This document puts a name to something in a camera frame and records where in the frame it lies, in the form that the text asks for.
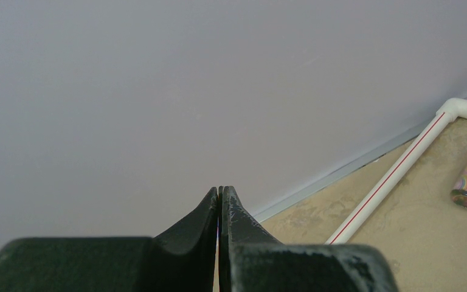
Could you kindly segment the white PVC pipe frame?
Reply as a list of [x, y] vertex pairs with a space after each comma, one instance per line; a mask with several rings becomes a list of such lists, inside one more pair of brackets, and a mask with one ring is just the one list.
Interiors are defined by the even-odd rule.
[[451, 98], [435, 113], [435, 117], [414, 139], [385, 175], [369, 191], [350, 215], [326, 240], [327, 245], [347, 243], [417, 162], [440, 133], [458, 118], [467, 119], [467, 100]]

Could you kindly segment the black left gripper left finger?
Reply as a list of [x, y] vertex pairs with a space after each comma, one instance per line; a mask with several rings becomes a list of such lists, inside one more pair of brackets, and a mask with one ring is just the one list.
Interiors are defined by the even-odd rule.
[[0, 291], [212, 291], [218, 191], [155, 237], [30, 237], [0, 250]]

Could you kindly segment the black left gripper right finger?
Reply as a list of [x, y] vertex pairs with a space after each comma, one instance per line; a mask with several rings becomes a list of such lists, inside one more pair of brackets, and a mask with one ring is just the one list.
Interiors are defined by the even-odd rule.
[[390, 265], [368, 245], [286, 245], [243, 207], [234, 187], [218, 191], [220, 291], [398, 291]]

